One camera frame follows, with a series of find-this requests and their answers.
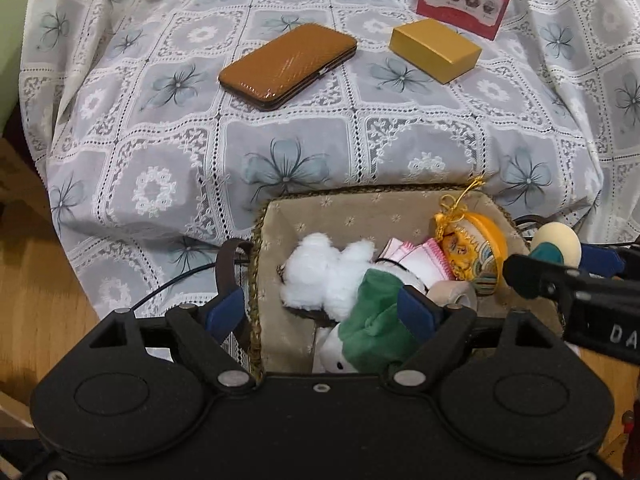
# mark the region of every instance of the gold tassel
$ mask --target gold tassel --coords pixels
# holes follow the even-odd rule
[[[437,243],[440,243],[444,238],[444,229],[448,224],[453,222],[459,222],[465,217],[466,205],[461,204],[462,197],[469,191],[477,187],[484,185],[484,178],[482,176],[476,176],[471,183],[466,186],[466,189],[456,199],[453,195],[446,194],[440,199],[440,206],[442,207],[441,213],[436,213],[434,216],[436,221],[436,234],[434,236]]]

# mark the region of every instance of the red card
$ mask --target red card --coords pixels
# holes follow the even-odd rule
[[[418,0],[416,12],[493,40],[508,3],[509,0]]]

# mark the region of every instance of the basket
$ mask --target basket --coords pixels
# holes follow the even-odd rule
[[[296,316],[280,301],[278,268],[298,242],[313,232],[324,232],[340,249],[369,238],[381,251],[391,237],[421,243],[433,236],[431,219],[440,211],[440,198],[462,186],[386,186],[313,192],[270,201],[253,232],[254,250],[249,271],[252,324],[250,363],[256,376],[264,372],[311,373],[316,324]],[[493,220],[505,235],[508,253],[528,254],[526,241],[510,216],[489,196],[473,190],[463,202],[469,210]],[[478,315],[505,317],[510,308],[532,311],[553,332],[562,327],[555,305],[539,298],[527,301],[504,281],[492,296],[479,298]]]

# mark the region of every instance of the roll of beige tape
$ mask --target roll of beige tape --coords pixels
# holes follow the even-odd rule
[[[455,303],[478,311],[478,297],[470,282],[436,282],[427,292],[427,298],[437,306]]]
[[[549,222],[543,225],[533,236],[531,251],[543,242],[548,242],[558,248],[567,267],[580,265],[582,247],[578,235],[569,226],[560,222]]]

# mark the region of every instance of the tape roll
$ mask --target tape roll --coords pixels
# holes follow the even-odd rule
[[[478,297],[470,282],[436,282],[427,292],[427,298],[437,306],[455,303],[478,311]]]

